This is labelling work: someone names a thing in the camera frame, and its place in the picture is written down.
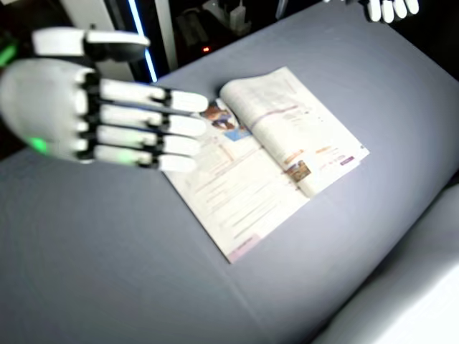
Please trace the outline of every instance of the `blue light strip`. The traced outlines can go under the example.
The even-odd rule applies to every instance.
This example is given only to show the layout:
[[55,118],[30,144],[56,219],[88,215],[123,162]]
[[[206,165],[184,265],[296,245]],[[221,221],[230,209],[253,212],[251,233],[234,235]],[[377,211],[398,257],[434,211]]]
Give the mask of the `blue light strip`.
[[[141,36],[145,36],[143,33],[142,21],[140,16],[138,15],[136,0],[129,0],[129,7],[131,8],[132,17],[134,18],[134,23],[136,24],[136,29],[138,34]],[[153,66],[153,60],[151,59],[150,51],[145,49],[145,59],[146,64],[148,65],[148,69],[150,70],[151,79],[153,82],[157,82],[158,78],[156,77],[155,68]]]

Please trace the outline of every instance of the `open book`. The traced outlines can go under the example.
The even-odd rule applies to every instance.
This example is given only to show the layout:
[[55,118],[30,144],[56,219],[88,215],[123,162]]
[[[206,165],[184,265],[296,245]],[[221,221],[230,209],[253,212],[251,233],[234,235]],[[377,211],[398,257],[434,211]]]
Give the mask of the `open book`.
[[197,169],[167,176],[234,262],[369,152],[286,67],[220,97]]

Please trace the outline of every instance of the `magazine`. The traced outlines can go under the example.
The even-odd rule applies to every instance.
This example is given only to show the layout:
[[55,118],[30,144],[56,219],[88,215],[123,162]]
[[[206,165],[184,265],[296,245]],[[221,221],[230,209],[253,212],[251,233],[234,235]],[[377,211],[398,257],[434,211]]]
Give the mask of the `magazine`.
[[231,263],[369,151],[287,68],[228,82],[191,173],[167,177]]

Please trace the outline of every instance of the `gray tabletop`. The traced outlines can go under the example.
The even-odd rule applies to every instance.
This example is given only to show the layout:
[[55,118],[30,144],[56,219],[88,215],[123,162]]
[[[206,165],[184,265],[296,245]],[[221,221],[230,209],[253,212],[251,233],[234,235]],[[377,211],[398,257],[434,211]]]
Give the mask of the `gray tabletop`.
[[229,265],[160,173],[0,164],[1,343],[297,343],[459,167],[459,85],[360,6],[319,4],[161,80],[210,98],[288,66],[369,148]]

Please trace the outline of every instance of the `green indicator light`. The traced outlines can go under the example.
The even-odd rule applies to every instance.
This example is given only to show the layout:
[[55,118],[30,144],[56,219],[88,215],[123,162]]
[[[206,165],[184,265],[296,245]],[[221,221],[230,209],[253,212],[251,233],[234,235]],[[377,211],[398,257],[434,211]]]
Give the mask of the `green indicator light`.
[[0,67],[5,67],[8,62],[10,62],[14,56],[16,56],[17,48],[14,45],[10,45],[6,49],[0,52]]
[[41,154],[46,154],[48,151],[48,144],[42,138],[31,138],[30,146]]
[[125,150],[118,154],[118,159],[121,163],[132,163],[136,157],[131,152]]

